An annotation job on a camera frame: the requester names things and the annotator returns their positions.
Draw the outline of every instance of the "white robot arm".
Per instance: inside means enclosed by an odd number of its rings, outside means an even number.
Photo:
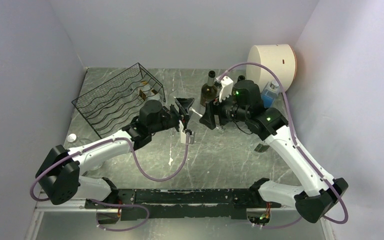
[[[233,85],[227,76],[221,80],[225,87],[223,82]],[[301,183],[301,186],[290,186],[269,179],[260,180],[258,192],[262,199],[296,208],[304,219],[317,222],[338,202],[328,183],[343,195],[348,188],[347,182],[343,178],[335,179],[321,167],[298,139],[295,138],[294,143],[287,119],[275,108],[264,108],[259,87],[253,81],[242,80],[229,89],[233,95],[220,94],[219,99],[207,103],[199,122],[210,129],[216,127],[216,116],[221,125],[244,122],[251,133],[258,135],[282,157]]]

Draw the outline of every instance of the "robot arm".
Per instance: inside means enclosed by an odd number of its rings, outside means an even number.
[[[181,142],[186,143],[186,134],[189,134],[188,144],[192,144],[195,133],[186,127],[190,119],[188,109],[193,102],[193,98],[176,98],[177,110],[173,105],[167,109],[159,101],[149,100],[140,109],[139,116],[110,136],[70,149],[62,145],[53,147],[35,177],[68,158],[38,181],[52,204],[60,205],[72,198],[114,202],[118,190],[108,178],[82,175],[106,160],[130,153],[132,148],[142,148],[152,140],[154,133],[160,131],[175,128],[180,131]]]
[[[233,85],[233,81],[226,76],[223,81]],[[264,108],[259,87],[253,81],[240,81],[229,92],[233,95],[220,94],[219,98],[208,102],[199,122],[210,129],[216,127],[215,116],[218,116],[221,125],[244,122],[252,133],[282,157],[301,183],[301,186],[290,186],[265,178],[258,189],[262,199],[296,208],[304,219],[317,222],[338,202],[325,181],[341,196],[348,188],[347,182],[343,178],[334,178],[321,167],[299,140],[296,139],[297,145],[294,144],[288,121],[277,109]],[[322,173],[323,179],[296,149],[297,146]]]

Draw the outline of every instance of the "marble surface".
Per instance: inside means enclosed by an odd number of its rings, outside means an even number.
[[[89,68],[80,95],[87,93],[111,79],[125,68]],[[200,89],[207,80],[210,69],[148,69],[164,86],[166,106],[174,103],[174,97],[195,98],[199,101]],[[233,71],[229,76],[236,81],[244,70]],[[279,96],[274,107],[285,114],[284,102]],[[239,124],[245,131],[244,124]],[[210,130],[193,120],[188,128],[196,132],[195,143],[189,146],[187,162],[180,173],[165,182],[154,182],[145,178],[137,169],[131,154],[107,160],[103,165],[90,170],[86,176],[109,178],[118,188],[158,189],[210,189],[248,188],[260,178],[270,178],[277,183],[299,185],[297,177],[281,157],[271,148],[256,153],[251,148],[257,142],[256,135],[240,132],[233,123],[223,130]],[[76,134],[78,141],[65,141],[71,148],[99,139],[77,110],[74,110],[67,134]],[[136,154],[140,165],[154,178],[167,177],[180,165],[185,145],[175,129],[158,132],[145,147]]]

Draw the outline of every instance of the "white cylindrical container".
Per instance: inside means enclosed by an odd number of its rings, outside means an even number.
[[[297,73],[297,58],[294,50],[288,44],[254,45],[248,55],[248,62],[262,64],[276,74],[285,91],[291,86]],[[263,91],[267,82],[274,78],[259,66],[246,66],[246,79],[253,80]]]

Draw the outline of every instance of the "white wall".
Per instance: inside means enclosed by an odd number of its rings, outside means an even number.
[[[384,0],[321,0],[288,91],[298,137],[349,183],[338,239],[384,239]],[[330,213],[343,219],[340,206]]]
[[[85,66],[225,69],[298,40],[319,0],[50,0]]]
[[[84,77],[46,0],[0,0],[0,240],[24,239],[34,175],[64,141]]]

